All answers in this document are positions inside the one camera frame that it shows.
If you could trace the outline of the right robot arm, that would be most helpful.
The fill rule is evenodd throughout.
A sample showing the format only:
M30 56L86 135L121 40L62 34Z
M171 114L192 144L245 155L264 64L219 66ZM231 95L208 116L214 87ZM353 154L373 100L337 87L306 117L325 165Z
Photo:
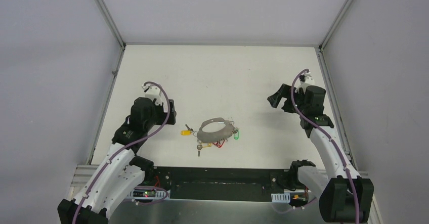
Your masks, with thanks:
M366 223L369 220L374 185L348 160L330 117L324 114L325 89L310 85L305 89L287 84L267 98L277 108L285 99L282 110L296 113L301 128L316 147L325 166L325 174L308 161L295 161L287 175L288 184L303 185L319 201L319 211L325 222Z

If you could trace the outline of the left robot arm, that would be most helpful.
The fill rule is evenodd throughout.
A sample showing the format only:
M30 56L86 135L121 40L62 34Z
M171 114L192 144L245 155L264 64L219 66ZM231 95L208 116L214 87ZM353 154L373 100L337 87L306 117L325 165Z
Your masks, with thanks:
M167 101L167 109L160 99L135 99L90 180L71 200L63 199L58 205L60 222L109 223L116 208L137 185L150 185L154 163L137 156L137 152L151 136L153 126L174 125L176 114L172 99Z

